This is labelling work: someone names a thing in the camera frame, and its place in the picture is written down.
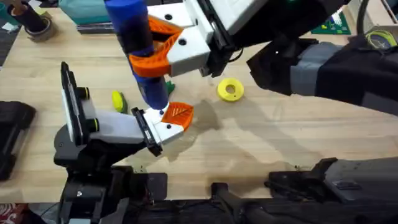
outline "white robot part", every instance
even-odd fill
[[[184,128],[180,125],[162,122],[163,115],[166,113],[168,107],[169,105],[162,110],[149,108],[144,113],[144,118],[157,144],[167,144],[179,138],[184,132]]]
[[[230,35],[236,34],[269,0],[210,0]]]
[[[149,6],[148,14],[182,28],[194,26],[184,3]]]
[[[82,100],[81,105],[83,106],[83,111],[85,112],[86,119],[97,118],[94,103],[92,100]]]
[[[71,141],[74,141],[75,135],[73,134],[73,131],[72,131],[72,121],[71,121],[69,110],[68,110],[67,97],[65,96],[65,91],[63,89],[61,92],[62,92],[63,109],[65,110],[65,116],[67,119],[67,128],[68,128],[69,138]]]
[[[206,43],[210,43],[211,38],[213,38],[214,30],[199,6],[198,1],[184,0],[184,4],[191,21],[198,27],[200,34]]]
[[[209,55],[210,48],[201,37],[198,27],[186,28],[167,54],[167,60],[171,64],[169,75],[175,77],[202,68]]]
[[[92,139],[107,143],[139,144],[143,141],[136,117],[110,111],[96,111],[99,131],[90,134]]]

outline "red object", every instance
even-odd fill
[[[0,223],[20,224],[25,209],[28,209],[27,204],[0,204]]]

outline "yellow ring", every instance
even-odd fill
[[[230,86],[234,90],[234,93],[229,93],[227,91],[227,86]],[[218,96],[221,99],[229,102],[234,102],[242,98],[243,92],[244,88],[242,83],[235,78],[225,78],[217,86]]]

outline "green cutting mat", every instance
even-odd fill
[[[319,27],[311,31],[312,34],[351,34],[343,12],[337,12]]]

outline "yellow object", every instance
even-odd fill
[[[99,130],[98,130],[98,122],[97,122],[97,119],[94,119],[94,123],[95,123],[95,131],[99,131]]]
[[[217,87],[218,96],[229,102],[234,102],[242,98],[243,92],[242,83],[235,78],[225,78]]]
[[[122,113],[123,112],[123,97],[121,96],[120,92],[114,90],[112,91],[112,102],[114,109]]]
[[[372,35],[378,35],[386,40],[390,44],[391,47],[395,47],[398,45],[395,37],[393,34],[391,34],[389,31],[386,30],[374,30],[368,34],[366,34],[366,40],[376,49],[379,49],[380,46],[376,46],[373,41],[372,41]]]

